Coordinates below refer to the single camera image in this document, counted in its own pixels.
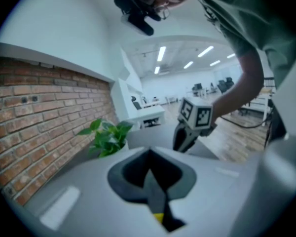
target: desk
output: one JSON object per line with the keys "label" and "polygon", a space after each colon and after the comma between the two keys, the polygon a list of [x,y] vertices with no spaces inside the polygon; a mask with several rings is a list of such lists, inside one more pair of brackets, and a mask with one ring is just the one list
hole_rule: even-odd
{"label": "desk", "polygon": [[146,104],[142,105],[142,108],[148,108],[148,107],[156,106],[156,105],[160,105],[160,101],[155,101],[155,102],[151,102],[151,103],[146,103]]}
{"label": "desk", "polygon": [[144,121],[148,119],[159,119],[161,124],[165,123],[164,118],[165,110],[160,106],[152,106],[145,109],[137,110],[136,115],[129,118],[127,121],[140,122],[142,128],[145,129]]}

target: ceiling light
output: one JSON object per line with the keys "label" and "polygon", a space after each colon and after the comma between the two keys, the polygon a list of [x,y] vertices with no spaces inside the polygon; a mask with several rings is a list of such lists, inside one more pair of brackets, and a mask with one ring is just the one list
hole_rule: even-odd
{"label": "ceiling light", "polygon": [[159,51],[159,55],[158,55],[158,61],[162,61],[163,55],[164,55],[164,52],[165,51],[166,51],[166,47],[165,46],[160,47],[160,51]]}
{"label": "ceiling light", "polygon": [[191,66],[193,64],[192,61],[190,61],[189,63],[186,64],[186,66],[184,67],[184,69],[187,69],[189,66]]}
{"label": "ceiling light", "polygon": [[210,50],[212,50],[214,47],[211,45],[210,47],[206,48],[203,52],[201,52],[198,57],[202,57],[204,54],[208,53]]}
{"label": "ceiling light", "polygon": [[231,58],[231,57],[233,57],[233,56],[236,56],[236,54],[235,54],[235,53],[233,53],[233,54],[231,54],[231,55],[227,56],[227,58],[228,58],[228,59],[230,59],[230,58]]}
{"label": "ceiling light", "polygon": [[218,64],[219,62],[221,62],[221,61],[216,61],[216,62],[213,62],[210,66],[212,67],[212,66],[214,66],[214,65],[216,65],[216,64]]}
{"label": "ceiling light", "polygon": [[156,67],[156,69],[154,70],[154,73],[155,74],[158,74],[159,73],[159,70],[160,70],[160,67]]}

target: ceiling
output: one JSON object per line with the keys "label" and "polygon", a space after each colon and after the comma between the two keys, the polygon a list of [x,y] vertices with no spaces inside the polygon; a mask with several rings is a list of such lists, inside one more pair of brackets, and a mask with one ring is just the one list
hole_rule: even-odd
{"label": "ceiling", "polygon": [[[198,58],[198,55],[211,45],[214,49]],[[161,46],[165,46],[166,51],[162,61],[157,62]],[[215,66],[210,67],[210,64],[217,60],[221,61],[221,65],[234,59],[235,57],[227,59],[227,56],[232,53],[232,49],[223,44],[204,41],[172,41],[133,47],[128,50],[127,55],[138,76],[144,78],[153,76],[157,66],[160,66],[160,74],[211,70]],[[194,63],[189,68],[183,69],[190,61]]]}

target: gray surface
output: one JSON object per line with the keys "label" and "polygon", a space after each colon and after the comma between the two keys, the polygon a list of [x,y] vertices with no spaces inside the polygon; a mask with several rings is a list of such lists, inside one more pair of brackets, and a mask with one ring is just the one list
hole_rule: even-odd
{"label": "gray surface", "polygon": [[43,187],[26,208],[37,217],[59,192],[72,185],[81,191],[81,196],[59,229],[65,236],[228,236],[254,181],[259,157],[235,164],[158,148],[192,167],[197,175],[190,193],[170,203],[173,215],[186,226],[168,233],[146,205],[121,200],[107,182],[113,165],[142,149],[80,164]]}
{"label": "gray surface", "polygon": [[[127,136],[129,148],[153,146],[172,149],[176,126],[176,124],[159,125],[136,132],[130,132]],[[209,159],[218,159],[216,155],[198,140],[196,140],[194,146],[190,148],[187,154]]]}

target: black cable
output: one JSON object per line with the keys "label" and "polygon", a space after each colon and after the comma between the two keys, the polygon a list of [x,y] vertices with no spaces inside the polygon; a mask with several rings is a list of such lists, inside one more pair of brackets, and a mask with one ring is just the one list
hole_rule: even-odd
{"label": "black cable", "polygon": [[221,118],[222,118],[223,120],[225,120],[225,121],[228,121],[228,122],[230,122],[230,123],[232,123],[232,124],[238,126],[238,127],[241,127],[241,128],[244,128],[244,129],[252,129],[252,128],[257,128],[257,127],[259,127],[259,126],[262,125],[264,122],[267,122],[268,119],[271,117],[271,114],[273,113],[273,110],[274,110],[274,109],[271,110],[271,112],[266,116],[265,120],[262,121],[262,123],[257,124],[257,125],[254,125],[254,126],[243,126],[243,125],[237,124],[237,123],[234,122],[234,121],[228,120],[228,119],[226,119],[226,118],[223,118],[223,117],[221,117]]}

